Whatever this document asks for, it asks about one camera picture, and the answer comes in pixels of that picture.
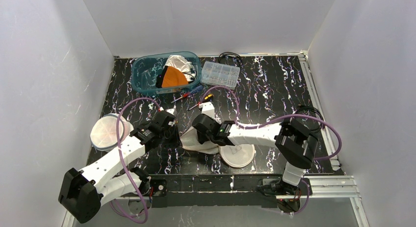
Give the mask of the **teal plastic bin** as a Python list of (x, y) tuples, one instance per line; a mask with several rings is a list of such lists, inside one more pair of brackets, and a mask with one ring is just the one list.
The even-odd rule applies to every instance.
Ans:
[[(185, 72), (186, 77), (191, 80), (188, 84), (172, 87), (157, 87), (158, 79), (162, 79), (163, 69), (168, 58), (172, 55), (184, 57), (190, 63), (190, 70)], [(131, 67), (132, 88), (144, 95), (167, 94), (181, 90), (193, 89), (200, 83), (202, 67), (199, 57), (190, 51), (177, 51), (147, 55), (134, 61)]]

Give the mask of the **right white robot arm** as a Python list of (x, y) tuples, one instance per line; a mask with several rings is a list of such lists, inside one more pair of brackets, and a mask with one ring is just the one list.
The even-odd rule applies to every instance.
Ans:
[(306, 170), (313, 164), (318, 148), (318, 138), (306, 126), (289, 115), (281, 123), (265, 126), (244, 125), (225, 121), (218, 123), (206, 114), (192, 122), (198, 141), (210, 141), (219, 146), (258, 145), (276, 148), (286, 159), (286, 167), (280, 184), (297, 187)]

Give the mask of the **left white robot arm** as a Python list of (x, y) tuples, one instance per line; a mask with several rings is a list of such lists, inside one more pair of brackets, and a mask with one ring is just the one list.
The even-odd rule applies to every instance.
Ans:
[(83, 224), (90, 221), (104, 204), (133, 193), (136, 188), (143, 195), (155, 191), (150, 183), (151, 176), (140, 168), (131, 168), (123, 175), (118, 173), (124, 169), (123, 165), (144, 156), (174, 135), (176, 114), (173, 108), (162, 110), (152, 120), (137, 127), (124, 118), (118, 122), (117, 114), (109, 114), (110, 128), (121, 126), (121, 148), (113, 148), (80, 170), (71, 168), (67, 171), (58, 196), (59, 203)]

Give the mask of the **orange black bra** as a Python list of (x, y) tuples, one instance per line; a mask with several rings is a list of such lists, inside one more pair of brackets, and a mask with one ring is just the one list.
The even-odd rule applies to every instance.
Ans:
[(194, 82), (194, 76), (177, 68), (164, 66), (161, 74), (156, 77), (156, 88), (169, 88), (188, 85)]

